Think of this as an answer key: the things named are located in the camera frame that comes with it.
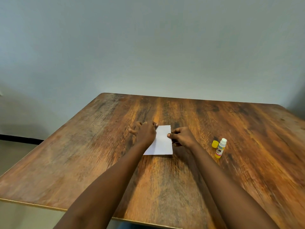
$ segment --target forearm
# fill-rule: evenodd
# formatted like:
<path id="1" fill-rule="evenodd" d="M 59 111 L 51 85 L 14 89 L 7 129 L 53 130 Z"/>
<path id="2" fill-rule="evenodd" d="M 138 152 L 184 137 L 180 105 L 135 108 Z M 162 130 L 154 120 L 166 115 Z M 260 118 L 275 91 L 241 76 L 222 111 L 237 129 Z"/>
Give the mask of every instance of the forearm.
<path id="1" fill-rule="evenodd" d="M 264 209 L 227 176 L 198 143 L 190 149 L 200 174 L 228 228 L 279 228 Z"/>
<path id="2" fill-rule="evenodd" d="M 75 200 L 56 229 L 106 228 L 148 145 L 135 144 Z"/>

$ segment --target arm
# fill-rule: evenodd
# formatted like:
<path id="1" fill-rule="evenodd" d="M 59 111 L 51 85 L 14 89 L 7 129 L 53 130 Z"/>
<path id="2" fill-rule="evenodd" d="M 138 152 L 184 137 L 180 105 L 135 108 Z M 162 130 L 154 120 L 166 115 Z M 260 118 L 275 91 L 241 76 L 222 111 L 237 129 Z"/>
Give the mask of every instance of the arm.
<path id="1" fill-rule="evenodd" d="M 264 209 L 217 165 L 196 141 L 188 127 L 167 135 L 174 146 L 188 148 L 228 228 L 279 229 Z"/>
<path id="2" fill-rule="evenodd" d="M 157 126 L 152 121 L 136 122 L 134 129 L 129 129 L 137 136 L 135 145 L 85 189 L 54 229 L 106 228 L 142 155 L 154 141 Z"/>

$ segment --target white bottle cap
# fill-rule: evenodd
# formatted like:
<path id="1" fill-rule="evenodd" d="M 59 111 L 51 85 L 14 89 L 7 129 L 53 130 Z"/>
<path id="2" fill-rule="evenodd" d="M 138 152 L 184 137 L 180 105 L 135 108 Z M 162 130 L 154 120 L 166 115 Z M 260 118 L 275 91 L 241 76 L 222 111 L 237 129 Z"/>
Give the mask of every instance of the white bottle cap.
<path id="1" fill-rule="evenodd" d="M 225 139 L 225 138 L 221 139 L 220 143 L 223 145 L 227 144 L 227 139 Z"/>

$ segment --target hand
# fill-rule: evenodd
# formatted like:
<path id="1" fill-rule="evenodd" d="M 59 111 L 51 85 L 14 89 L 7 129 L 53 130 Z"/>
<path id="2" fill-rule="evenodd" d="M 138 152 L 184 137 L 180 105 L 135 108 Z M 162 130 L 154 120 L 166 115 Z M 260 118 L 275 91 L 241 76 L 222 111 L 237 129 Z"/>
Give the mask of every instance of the hand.
<path id="1" fill-rule="evenodd" d="M 148 121 L 147 123 L 137 121 L 128 131 L 136 136 L 137 143 L 144 143 L 145 145 L 150 146 L 156 138 L 157 127 L 158 124 L 153 121 Z"/>
<path id="2" fill-rule="evenodd" d="M 172 139 L 174 146 L 184 146 L 188 149 L 198 143 L 188 127 L 176 128 L 167 137 Z"/>

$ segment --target yellow bottle cap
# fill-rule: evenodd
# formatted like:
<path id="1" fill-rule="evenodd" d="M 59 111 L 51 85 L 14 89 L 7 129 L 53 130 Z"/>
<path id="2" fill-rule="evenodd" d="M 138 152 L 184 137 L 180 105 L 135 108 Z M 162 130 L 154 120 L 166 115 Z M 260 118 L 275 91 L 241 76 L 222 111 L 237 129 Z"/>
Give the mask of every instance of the yellow bottle cap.
<path id="1" fill-rule="evenodd" d="M 214 140 L 213 143 L 212 143 L 212 147 L 217 148 L 218 144 L 219 144 L 219 142 Z"/>

